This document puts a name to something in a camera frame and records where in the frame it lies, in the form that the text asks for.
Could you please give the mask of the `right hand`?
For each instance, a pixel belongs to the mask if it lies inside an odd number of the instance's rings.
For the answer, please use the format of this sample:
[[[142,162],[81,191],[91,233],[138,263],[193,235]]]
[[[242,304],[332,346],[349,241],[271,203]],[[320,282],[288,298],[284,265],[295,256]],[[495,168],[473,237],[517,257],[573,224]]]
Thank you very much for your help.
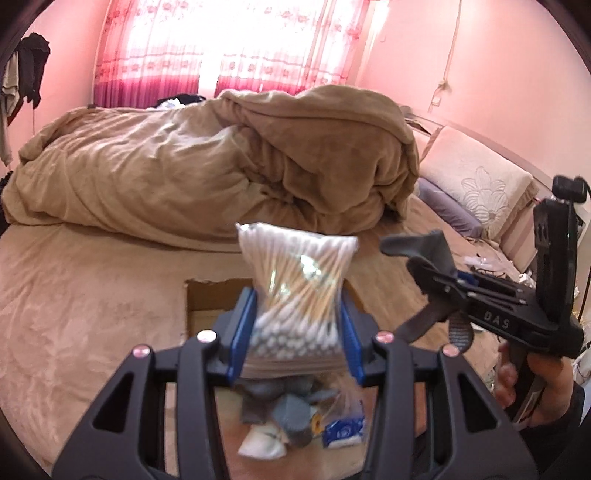
[[[548,425],[562,418],[569,410],[574,391],[570,359],[529,353],[527,364],[535,376],[539,394],[533,402],[535,408],[518,423],[520,429]],[[511,360],[510,344],[503,341],[498,347],[493,387],[493,395],[503,409],[516,402],[516,386],[520,382],[518,369]]]

